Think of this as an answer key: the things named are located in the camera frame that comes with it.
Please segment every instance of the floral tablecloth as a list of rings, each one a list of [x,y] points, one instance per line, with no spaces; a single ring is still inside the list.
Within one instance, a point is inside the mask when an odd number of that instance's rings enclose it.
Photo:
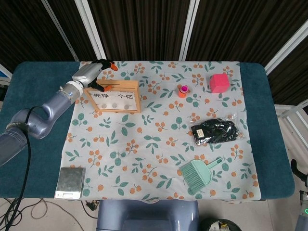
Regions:
[[[222,199],[261,198],[249,141],[238,62],[115,62],[99,78],[139,80],[140,114],[97,112],[85,95],[75,104],[62,152],[62,167],[85,167],[84,199]],[[208,89],[213,74],[226,73],[226,93]],[[178,87],[188,85],[186,99]],[[241,140],[196,146],[190,127],[210,118],[237,114]],[[211,169],[212,181],[192,195],[179,167],[193,159]]]

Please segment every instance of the wooden sign board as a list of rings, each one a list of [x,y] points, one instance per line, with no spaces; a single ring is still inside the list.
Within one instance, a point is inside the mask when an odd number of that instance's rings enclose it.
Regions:
[[[84,93],[95,110],[101,112],[141,112],[139,82],[137,80],[98,79],[96,82],[102,87],[111,85],[112,88],[105,92],[93,88],[84,89]]]

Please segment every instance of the brush handle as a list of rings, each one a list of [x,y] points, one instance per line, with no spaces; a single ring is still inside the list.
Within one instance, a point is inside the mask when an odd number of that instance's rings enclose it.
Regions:
[[[207,165],[207,168],[208,168],[208,169],[211,169],[212,167],[215,167],[216,165],[218,165],[218,164],[221,163],[221,162],[222,162],[222,158],[220,157],[220,158],[218,158],[218,159],[212,161],[211,163],[209,163],[209,164]]]

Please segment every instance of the dark curtain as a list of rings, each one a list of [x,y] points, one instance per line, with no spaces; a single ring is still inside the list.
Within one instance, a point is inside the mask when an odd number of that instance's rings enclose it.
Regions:
[[[95,60],[96,55],[74,0],[48,0],[63,31],[81,61]]]
[[[276,104],[308,99],[308,37],[269,74],[269,82]]]
[[[189,0],[88,2],[109,59],[179,59]]]
[[[201,0],[186,60],[265,66],[307,19],[304,0]]]
[[[23,61],[73,61],[40,0],[0,1],[0,63],[13,72]]]

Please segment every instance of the robotic arm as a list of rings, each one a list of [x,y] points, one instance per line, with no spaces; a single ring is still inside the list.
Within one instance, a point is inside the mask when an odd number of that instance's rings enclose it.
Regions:
[[[28,122],[25,123],[29,109],[16,113],[5,132],[0,134],[0,167],[26,147],[25,132],[36,139],[47,136],[56,120],[82,95],[84,88],[93,87],[104,91],[104,88],[96,83],[96,79],[101,71],[107,68],[117,71],[113,61],[103,59],[80,68],[73,75],[73,81],[68,81],[64,87],[60,86],[52,98],[42,105],[47,119],[31,112]]]

